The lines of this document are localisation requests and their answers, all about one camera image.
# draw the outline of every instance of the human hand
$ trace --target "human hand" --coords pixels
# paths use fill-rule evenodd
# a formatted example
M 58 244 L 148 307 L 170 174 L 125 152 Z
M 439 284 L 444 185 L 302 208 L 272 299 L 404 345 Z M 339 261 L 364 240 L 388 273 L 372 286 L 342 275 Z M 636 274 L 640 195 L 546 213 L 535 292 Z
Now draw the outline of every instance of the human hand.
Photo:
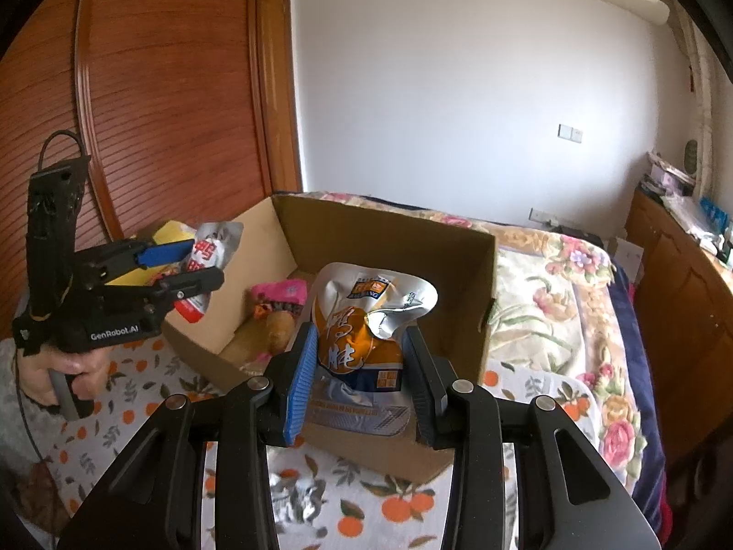
M 89 353 L 63 353 L 44 343 L 34 356 L 17 356 L 18 380 L 23 392 L 42 406 L 57 406 L 59 400 L 51 385 L 49 369 L 65 374 L 78 374 L 71 390 L 81 400 L 94 399 L 104 390 L 109 369 L 111 347 L 100 347 Z

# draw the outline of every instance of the curtain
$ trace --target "curtain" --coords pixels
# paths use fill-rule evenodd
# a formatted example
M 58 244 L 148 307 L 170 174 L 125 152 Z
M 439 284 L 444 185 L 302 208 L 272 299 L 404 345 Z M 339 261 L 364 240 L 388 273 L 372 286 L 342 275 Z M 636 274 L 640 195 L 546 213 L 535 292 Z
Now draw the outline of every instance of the curtain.
M 697 133 L 697 178 L 695 198 L 712 193 L 712 78 L 715 54 L 690 15 L 674 1 L 679 24 L 684 35 L 684 48 L 690 60 L 695 86 L 695 115 Z

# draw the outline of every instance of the bed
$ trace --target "bed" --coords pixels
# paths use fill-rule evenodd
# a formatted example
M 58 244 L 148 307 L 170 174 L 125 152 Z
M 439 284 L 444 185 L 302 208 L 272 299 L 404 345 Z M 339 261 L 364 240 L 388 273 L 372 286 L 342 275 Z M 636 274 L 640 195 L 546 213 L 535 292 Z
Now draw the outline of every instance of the bed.
M 598 448 L 657 534 L 664 455 L 651 380 L 628 281 L 605 251 L 568 236 L 490 224 L 358 196 L 304 195 L 488 231 L 499 243 L 497 301 L 489 317 L 489 358 L 482 386 L 528 401 L 553 396 Z M 95 413 L 62 427 L 49 450 L 51 473 L 74 512 L 137 428 L 172 392 L 192 400 L 217 391 L 178 360 L 162 340 L 113 351 L 108 392 Z M 202 547 L 214 547 L 216 446 L 204 476 Z M 283 549 L 375 547 L 437 549 L 451 482 L 448 468 L 416 485 L 374 473 L 299 439 L 270 449 L 270 491 Z M 513 450 L 504 445 L 507 536 L 517 546 Z

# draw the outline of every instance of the floral bedspread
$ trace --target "floral bedspread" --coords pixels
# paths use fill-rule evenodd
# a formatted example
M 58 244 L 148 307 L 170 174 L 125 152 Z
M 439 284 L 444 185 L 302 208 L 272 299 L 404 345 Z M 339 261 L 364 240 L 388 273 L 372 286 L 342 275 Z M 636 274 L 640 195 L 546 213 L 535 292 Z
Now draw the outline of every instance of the floral bedspread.
M 407 211 L 356 196 L 313 193 L 344 204 L 415 215 L 494 234 L 497 302 L 489 318 L 490 356 L 481 385 L 495 396 L 529 402 L 551 395 L 598 448 L 631 492 L 646 445 L 607 284 L 603 250 L 570 237 L 504 227 L 435 211 Z M 94 414 L 65 424 L 48 454 L 61 498 L 73 514 L 101 473 L 160 402 L 184 392 L 216 395 L 162 338 L 112 352 L 105 395 Z M 213 549 L 216 445 L 207 454 L 202 547 Z M 268 451 L 270 491 L 280 546 L 292 550 L 441 546 L 451 469 L 425 485 L 374 473 L 298 440 Z M 504 445 L 507 536 L 517 545 L 513 447 Z

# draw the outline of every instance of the silver bolt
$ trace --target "silver bolt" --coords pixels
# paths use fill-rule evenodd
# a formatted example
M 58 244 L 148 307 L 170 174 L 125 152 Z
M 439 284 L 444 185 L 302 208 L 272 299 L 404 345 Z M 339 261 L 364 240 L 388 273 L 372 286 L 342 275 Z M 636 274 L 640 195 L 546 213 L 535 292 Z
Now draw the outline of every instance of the silver bolt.
M 186 404 L 186 396 L 178 393 L 177 395 L 171 395 L 166 399 L 166 407 L 168 409 L 181 409 Z
M 456 391 L 457 393 L 463 393 L 463 395 L 467 395 L 468 393 L 472 393 L 474 391 L 474 384 L 470 382 L 470 380 L 463 380 L 463 378 L 454 380 L 451 386 L 453 387 L 454 391 Z
M 247 380 L 247 386 L 253 391 L 263 391 L 268 388 L 270 381 L 264 376 L 253 376 Z
M 552 399 L 551 396 L 538 396 L 538 398 L 535 399 L 534 402 L 536 406 L 543 411 L 552 411 L 553 409 L 555 409 L 555 400 Z

